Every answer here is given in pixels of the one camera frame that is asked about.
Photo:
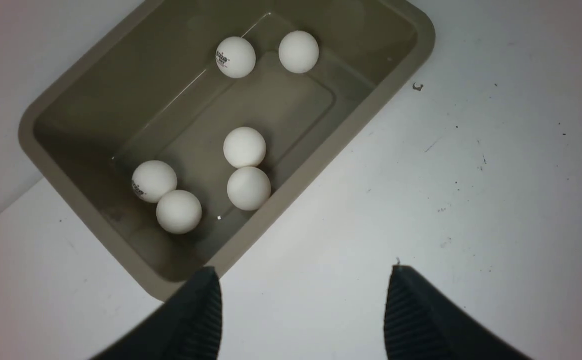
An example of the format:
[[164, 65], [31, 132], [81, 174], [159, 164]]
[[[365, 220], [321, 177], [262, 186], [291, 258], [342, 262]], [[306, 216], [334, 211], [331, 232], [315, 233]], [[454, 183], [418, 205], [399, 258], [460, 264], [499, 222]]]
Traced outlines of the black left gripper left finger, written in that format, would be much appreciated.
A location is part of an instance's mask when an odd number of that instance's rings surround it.
[[222, 339], [219, 276], [205, 266], [95, 360], [215, 360]]

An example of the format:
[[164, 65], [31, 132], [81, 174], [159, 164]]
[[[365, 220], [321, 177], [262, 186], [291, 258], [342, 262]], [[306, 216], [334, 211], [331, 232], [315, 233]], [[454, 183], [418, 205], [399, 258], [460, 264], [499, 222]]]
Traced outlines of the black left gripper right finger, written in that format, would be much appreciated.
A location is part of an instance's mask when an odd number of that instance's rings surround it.
[[407, 265], [394, 265], [384, 314], [390, 360], [525, 360]]

